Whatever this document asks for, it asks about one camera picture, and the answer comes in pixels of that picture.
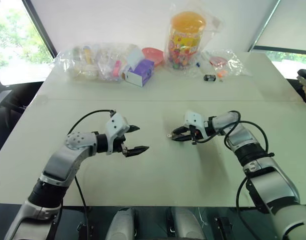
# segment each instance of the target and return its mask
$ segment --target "pink plate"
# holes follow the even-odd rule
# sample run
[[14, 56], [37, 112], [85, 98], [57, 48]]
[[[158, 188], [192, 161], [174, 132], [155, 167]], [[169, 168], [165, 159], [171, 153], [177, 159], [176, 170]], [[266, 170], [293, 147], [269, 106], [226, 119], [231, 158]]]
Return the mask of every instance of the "pink plate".
[[142, 52], [146, 59], [154, 62], [155, 67], [159, 65], [164, 59], [163, 51], [160, 51], [156, 48], [146, 47], [142, 49]]

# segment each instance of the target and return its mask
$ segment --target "plastic bag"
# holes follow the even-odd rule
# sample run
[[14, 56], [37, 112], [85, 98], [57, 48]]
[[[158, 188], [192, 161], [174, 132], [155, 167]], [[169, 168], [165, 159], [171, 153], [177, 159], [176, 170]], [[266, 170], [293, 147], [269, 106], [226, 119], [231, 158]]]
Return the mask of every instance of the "plastic bag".
[[98, 43], [60, 52], [54, 63], [73, 79], [119, 82], [125, 71], [130, 67], [135, 69], [143, 59], [144, 55], [134, 44]]
[[222, 22], [204, 8], [200, 1], [191, 0], [173, 10], [164, 54], [170, 68], [187, 72], [195, 65], [194, 56], [221, 30]]
[[206, 55], [206, 58], [220, 78], [228, 76], [251, 76], [251, 73], [230, 49], [204, 51], [202, 54]]

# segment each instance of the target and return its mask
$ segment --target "gray floor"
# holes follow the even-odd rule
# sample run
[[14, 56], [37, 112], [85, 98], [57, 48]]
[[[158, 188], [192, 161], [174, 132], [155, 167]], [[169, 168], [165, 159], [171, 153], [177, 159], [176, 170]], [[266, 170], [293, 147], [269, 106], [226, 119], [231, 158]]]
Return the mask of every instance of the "gray floor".
[[[0, 240], [3, 239], [8, 226], [19, 209], [18, 205], [0, 204]], [[94, 232], [91, 240], [105, 239], [109, 225], [120, 207], [93, 207], [89, 213], [90, 225], [94, 226]], [[139, 216], [139, 230], [137, 239], [155, 239], [166, 238], [166, 216], [167, 207], [136, 207]], [[199, 218], [198, 208], [189, 208], [202, 223]], [[208, 223], [203, 227], [203, 231], [208, 240], [221, 240], [215, 217], [228, 217], [233, 225], [235, 240], [253, 240], [247, 229], [242, 225], [235, 208], [228, 207], [201, 207], [202, 219]], [[242, 212], [249, 225], [261, 237], [262, 240], [275, 240], [275, 233], [272, 228], [269, 217], [256, 210], [247, 210]], [[84, 221], [83, 213], [64, 209], [61, 223], [58, 227], [56, 240], [78, 240], [77, 226]]]

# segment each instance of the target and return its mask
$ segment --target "green tree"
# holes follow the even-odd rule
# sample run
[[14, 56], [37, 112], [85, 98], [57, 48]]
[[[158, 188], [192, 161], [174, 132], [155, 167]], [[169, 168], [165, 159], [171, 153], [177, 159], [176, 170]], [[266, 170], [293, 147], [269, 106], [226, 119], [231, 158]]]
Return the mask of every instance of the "green tree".
[[33, 64], [52, 61], [34, 25], [24, 11], [17, 9], [0, 18], [0, 67], [7, 65], [12, 55]]

